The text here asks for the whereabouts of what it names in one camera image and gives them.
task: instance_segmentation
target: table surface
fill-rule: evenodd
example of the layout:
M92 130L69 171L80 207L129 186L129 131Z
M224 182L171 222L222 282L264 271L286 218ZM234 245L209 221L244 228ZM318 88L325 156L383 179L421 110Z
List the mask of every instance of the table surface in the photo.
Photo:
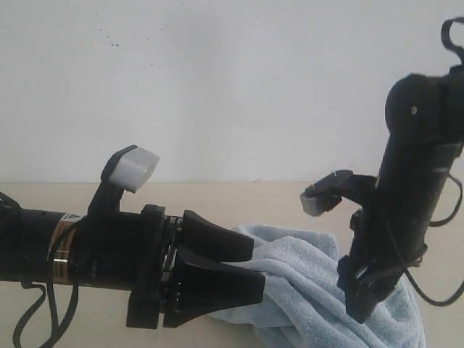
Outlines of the table surface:
M342 252L349 249L352 232L349 218L356 206L346 202L322 217L306 216L299 205L305 183L152 183L137 194L126 194L121 209L139 212L145 204L165 206L167 214L182 215L194 210L204 218L231 228L240 223L264 223L331 232ZM94 184L0 185L0 191L15 198L24 208L84 214ZM444 217L455 203L456 193L446 188L437 208ZM459 214L449 225L430 230L429 246L422 266L413 270L418 283L433 298L448 297L464 277L461 257L464 223ZM70 290L57 286L60 308L67 305ZM39 293L22 290L17 283L0 283L0 347L12 347L12 332L18 318ZM56 347L261 347L249 326L236 326L202 317L175 330L147 331L125 327L128 292L82 289L72 325ZM460 347L464 341L464 299L436 308L418 299L428 347ZM37 347L49 335L48 306L43 306L23 335L25 347Z

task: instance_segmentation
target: black cable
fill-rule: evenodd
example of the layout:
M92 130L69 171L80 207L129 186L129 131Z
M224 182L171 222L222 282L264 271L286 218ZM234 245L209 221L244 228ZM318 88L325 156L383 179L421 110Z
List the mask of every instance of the black cable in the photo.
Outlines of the black cable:
M40 289L42 290L41 297L34 302L32 306L22 315L19 319L16 328L14 328L13 333L13 344L15 348L22 348L21 345L21 336L24 331L25 326L28 321L32 318L33 314L38 310L38 308L45 302L45 296L48 295L49 298L49 308L50 308L50 318L51 318L51 334L50 337L39 347L39 348L52 348L59 339L65 334L67 328L71 324L74 318L75 311L78 307L79 302L79 285L78 285L78 275L72 281L72 293L70 297L69 305L67 306L66 313L61 321L58 324L58 313L57 313L57 301L55 298L54 287L53 287L53 266L54 258L60 244L70 235L72 231L79 228L85 221L85 218L79 220L76 223L68 226L54 241L51 246L49 257L47 259L47 280L46 287L39 284L24 283L22 287L24 289Z
M461 204L463 203L463 185L462 185L462 183L459 181L459 179L455 178L451 174L448 174L448 178L453 180L453 182L459 188L459 198L457 199L455 208L453 209L451 214L449 214L449 216L446 219L438 220L438 221L431 221L428 224L429 227L441 227L443 225L446 225L449 221L451 221L452 219L455 218L457 212L459 212L459 209L461 208Z
M461 190L461 196L462 196L462 187L463 185L461 184L461 182L452 177L455 182L457 181L459 184L458 186L460 187L460 190ZM464 281L461 283L461 285L459 286L459 288L456 290L456 292L451 295L448 299L446 300L443 300L443 301L436 301L435 299L432 299L430 298L429 296L427 296L423 290L420 288L420 286L417 284L417 282L415 281L415 279L413 278L413 275L410 273L410 271L407 269L407 265L406 265L406 262L403 260L402 256L401 256L401 252L399 252L399 248L397 246L397 243L396 241L394 240L394 237L393 237L393 233L392 233L392 230L390 228L390 225L389 225L389 222L388 220L386 219L386 216L383 214L383 212L381 212L381 215L382 215L382 218L384 219L384 222L385 222L385 225L386 225L386 229L387 231L389 232L389 235L390 235L390 239L391 239L391 242L393 243L393 246L394 246L394 249L395 249L395 252L397 253L397 256L398 256L398 259L399 261L401 262L401 266L403 268L403 271L405 272L406 276L407 276L407 279L409 279L409 282L411 282L411 285L413 286L413 288L417 291L417 293L419 294L420 297L422 297L422 299L429 303L430 305L432 306L436 306L436 307L446 307L446 306L449 306L453 303L455 303L460 297L461 295L464 293Z

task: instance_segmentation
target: light blue towel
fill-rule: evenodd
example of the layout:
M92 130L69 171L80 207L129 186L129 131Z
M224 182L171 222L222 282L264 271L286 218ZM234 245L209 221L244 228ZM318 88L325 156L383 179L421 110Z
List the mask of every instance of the light blue towel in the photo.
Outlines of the light blue towel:
M413 290L401 279L363 325L345 313L336 286L340 258L335 236L263 225L235 231L254 239L253 259L238 262L266 276L262 303L212 313L229 323L248 323L266 347L425 347Z

